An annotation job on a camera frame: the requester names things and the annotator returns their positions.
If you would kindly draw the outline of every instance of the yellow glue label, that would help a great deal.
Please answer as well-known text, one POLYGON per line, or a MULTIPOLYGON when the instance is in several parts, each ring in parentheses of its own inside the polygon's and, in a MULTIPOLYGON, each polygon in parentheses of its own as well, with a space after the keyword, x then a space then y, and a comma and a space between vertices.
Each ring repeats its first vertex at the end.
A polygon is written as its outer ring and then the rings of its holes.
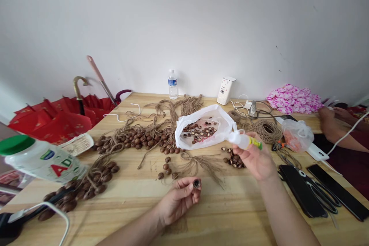
POLYGON ((263 145, 262 145, 262 143, 261 143, 260 141, 258 141, 258 140, 257 140, 257 139, 255 139, 255 138, 252 138, 251 136, 249 136, 249 138, 250 138, 250 144, 253 144, 253 145, 255 145, 256 147, 258 147, 260 150, 262 150, 263 145))

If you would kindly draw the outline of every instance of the charging cable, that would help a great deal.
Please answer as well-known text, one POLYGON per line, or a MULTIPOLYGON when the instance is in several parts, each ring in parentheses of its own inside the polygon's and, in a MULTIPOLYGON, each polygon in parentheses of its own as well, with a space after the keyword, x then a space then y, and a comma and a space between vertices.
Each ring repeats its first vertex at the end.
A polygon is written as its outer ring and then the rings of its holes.
POLYGON ((242 94, 238 97, 237 102, 232 102, 233 107, 238 111, 239 114, 244 114, 244 117, 247 117, 249 115, 249 109, 251 107, 251 102, 249 102, 249 97, 246 94, 242 94), (241 102, 239 102, 239 98, 241 96, 246 96, 247 97, 247 101, 245 102, 245 105, 243 105, 241 102), (239 110, 243 110, 246 109, 247 110, 247 114, 245 114, 245 112, 240 112, 239 110))
POLYGON ((66 235, 68 234, 68 231, 69 231, 70 221, 69 221, 69 218, 68 218, 68 216, 65 212, 62 212, 60 209, 58 209, 56 206, 54 206, 50 202, 42 202, 40 204, 37 204, 37 205, 33 206, 32 208, 23 209, 21 211, 18 211, 17 213, 11 215, 11 217, 8 220, 8 223, 12 223, 12 222, 22 218, 27 212, 29 212, 29 211, 31 211, 34 208, 37 208, 39 206, 43 206, 43 205, 48 206, 49 208, 51 208, 53 211, 55 211, 57 214, 59 214, 61 217, 63 217, 65 222, 66 222, 65 232, 64 232, 64 235, 63 235, 63 237, 62 237, 62 239, 59 243, 59 246, 62 246, 63 243, 64 243, 64 240, 66 238, 66 235))
POLYGON ((354 129, 355 127, 359 124, 359 122, 364 118, 366 117, 367 115, 369 114, 369 111, 364 114, 361 118, 359 118, 359 120, 357 120, 357 122, 354 124, 354 126, 351 128, 351 130, 349 130, 347 132, 347 134, 345 134, 343 137, 341 137, 332 147, 332 149, 329 151, 329 153, 327 155, 329 155, 330 153, 332 153, 332 151, 336 148, 337 144, 340 143, 344 138, 346 138, 354 129))
POLYGON ((136 105, 136 106, 138 106, 138 114, 137 114, 137 115, 135 115, 135 116, 133 116, 133 117, 128 118, 127 120, 123 120, 123 121, 119 120, 119 115, 117 115, 116 113, 109 113, 109 114, 107 114, 107 115, 103 115, 103 116, 105 117, 105 116, 108 116, 108 115, 115 115, 115 116, 116 116, 116 120, 117 120, 118 122, 126 122, 126 121, 128 121, 129 119, 135 118, 135 117, 137 117, 137 116, 139 116, 139 115, 141 114, 141 109, 140 109, 140 105, 139 105, 139 104, 133 104, 133 103, 131 103, 131 105, 136 105))

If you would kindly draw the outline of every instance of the purple umbrella handle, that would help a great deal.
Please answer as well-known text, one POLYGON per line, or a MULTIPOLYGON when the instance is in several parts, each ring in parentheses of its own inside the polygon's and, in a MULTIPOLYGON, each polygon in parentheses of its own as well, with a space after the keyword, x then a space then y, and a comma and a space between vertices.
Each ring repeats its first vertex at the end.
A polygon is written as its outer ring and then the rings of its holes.
POLYGON ((115 96, 115 101, 116 102, 122 102, 122 100, 120 99, 120 96, 123 94, 123 93, 126 93, 126 92, 131 92, 131 90, 121 90, 120 92, 118 92, 115 96))

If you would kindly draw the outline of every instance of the pink umbrella handle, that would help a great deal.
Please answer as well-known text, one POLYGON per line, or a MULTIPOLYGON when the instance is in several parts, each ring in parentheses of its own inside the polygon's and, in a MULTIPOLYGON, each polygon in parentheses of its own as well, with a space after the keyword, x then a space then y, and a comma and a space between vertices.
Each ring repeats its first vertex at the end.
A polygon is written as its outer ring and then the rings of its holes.
POLYGON ((100 81, 104 81, 103 76, 101 75, 99 69, 97 68, 95 61, 91 56, 87 56, 88 61, 90 62, 90 65, 92 66, 93 70, 95 71, 97 77, 100 79, 100 81))
POLYGON ((115 101, 116 102, 122 102, 122 100, 120 99, 120 96, 123 94, 123 93, 126 93, 126 92, 131 92, 131 90, 121 90, 120 92, 118 92, 115 96, 115 101))

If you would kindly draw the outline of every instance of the wooden table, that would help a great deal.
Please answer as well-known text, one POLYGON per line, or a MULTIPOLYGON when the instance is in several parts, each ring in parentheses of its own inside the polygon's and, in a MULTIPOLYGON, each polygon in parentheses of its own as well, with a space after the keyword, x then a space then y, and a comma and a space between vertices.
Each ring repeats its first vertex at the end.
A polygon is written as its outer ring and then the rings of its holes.
MULTIPOLYGON (((124 118, 127 110, 136 111, 139 104, 141 112, 149 115, 152 108, 143 108, 147 103, 159 102, 167 95, 133 93, 123 101, 112 113, 124 118)), ((204 105, 216 103, 214 98, 204 98, 204 105)), ((232 109, 230 104, 223 107, 225 111, 232 109)), ((315 115, 293 115, 296 119, 304 119, 314 132, 319 132, 319 120, 315 115)), ((119 128, 113 116, 108 116, 98 123, 89 133, 97 139, 102 133, 119 128)), ((227 154, 221 152, 223 142, 212 147, 192 151, 197 154, 217 154, 223 159, 227 154)), ((121 166, 114 175, 105 193, 88 201, 80 201, 77 208, 68 213, 71 228, 65 245, 93 246, 104 237, 135 219, 155 205, 168 191, 172 179, 167 177, 157 180, 162 171, 165 155, 155 150, 150 153, 141 170, 137 166, 145 150, 127 149, 116 154, 113 159, 121 166)), ((280 158, 273 153, 276 164, 282 164, 280 158)), ((305 168, 316 163, 307 153, 296 154, 295 157, 305 168)), ((171 168, 181 163, 179 155, 171 154, 171 168)), ((86 152, 80 156, 84 163, 92 164, 97 158, 95 152, 86 152)), ((153 245, 271 245, 276 244, 268 221, 268 216, 255 179, 247 169, 235 169, 223 163, 224 190, 202 170, 203 190, 201 201, 182 219, 168 227, 153 245)), ((369 208, 369 202, 353 188, 343 177, 326 169, 327 172, 345 187, 353 196, 369 208)), ((355 219, 344 207, 339 208, 336 220, 337 230, 330 218, 307 218, 301 211, 294 196, 285 184, 293 201, 306 221, 311 226, 322 245, 364 245, 369 243, 369 220, 362 223, 355 219)), ((2 212, 16 212, 29 208, 42 200, 42 197, 58 189, 60 186, 44 180, 34 180, 18 196, 8 203, 2 212)), ((37 219, 27 223, 20 237, 11 245, 58 245, 65 230, 63 219, 55 215, 48 221, 37 219)))

